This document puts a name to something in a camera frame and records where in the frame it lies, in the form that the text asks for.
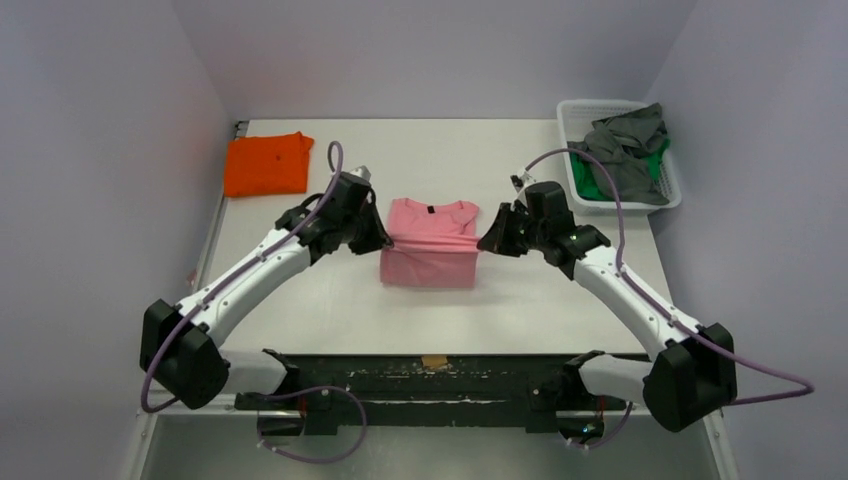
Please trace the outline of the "pink t shirt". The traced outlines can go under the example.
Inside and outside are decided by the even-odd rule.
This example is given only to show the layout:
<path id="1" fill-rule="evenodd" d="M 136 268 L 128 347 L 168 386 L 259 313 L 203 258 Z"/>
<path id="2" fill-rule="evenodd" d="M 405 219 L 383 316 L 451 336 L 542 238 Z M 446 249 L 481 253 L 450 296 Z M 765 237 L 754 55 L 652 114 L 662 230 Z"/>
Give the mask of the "pink t shirt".
<path id="1" fill-rule="evenodd" d="M 381 252 L 380 281 L 408 288 L 474 287 L 479 213 L 470 201 L 430 205 L 411 198 L 392 200 L 387 232 L 393 245 Z"/>

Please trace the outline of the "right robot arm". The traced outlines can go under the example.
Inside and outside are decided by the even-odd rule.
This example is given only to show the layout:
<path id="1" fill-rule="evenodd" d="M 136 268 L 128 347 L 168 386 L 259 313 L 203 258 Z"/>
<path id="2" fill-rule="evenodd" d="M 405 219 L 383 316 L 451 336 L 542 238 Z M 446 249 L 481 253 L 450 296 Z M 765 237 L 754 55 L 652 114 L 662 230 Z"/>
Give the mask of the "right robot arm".
<path id="1" fill-rule="evenodd" d="M 655 296 L 628 272 L 620 249 L 592 225 L 579 225 L 554 181 L 512 176 L 518 196 L 499 206 L 480 250 L 520 257 L 530 251 L 599 299 L 638 340 L 645 361 L 591 351 L 567 362 L 561 392 L 576 407 L 611 396 L 646 407 L 679 432 L 730 405 L 738 395 L 734 340 L 720 324 L 704 326 Z"/>

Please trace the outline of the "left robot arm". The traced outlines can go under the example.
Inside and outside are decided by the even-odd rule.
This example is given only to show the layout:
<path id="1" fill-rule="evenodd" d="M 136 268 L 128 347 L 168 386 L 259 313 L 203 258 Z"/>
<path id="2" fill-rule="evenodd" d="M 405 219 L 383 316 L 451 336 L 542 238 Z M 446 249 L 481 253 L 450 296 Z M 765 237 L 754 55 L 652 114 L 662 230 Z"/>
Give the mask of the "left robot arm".
<path id="1" fill-rule="evenodd" d="M 157 382 L 190 409 L 221 394 L 259 394 L 272 408 L 297 399 L 291 366 L 273 350 L 225 351 L 234 329 L 271 293 L 347 246 L 355 255 L 391 246 L 364 166 L 333 176 L 315 206 L 287 210 L 250 253 L 225 274 L 174 305 L 143 315 L 140 366 L 145 388 Z"/>

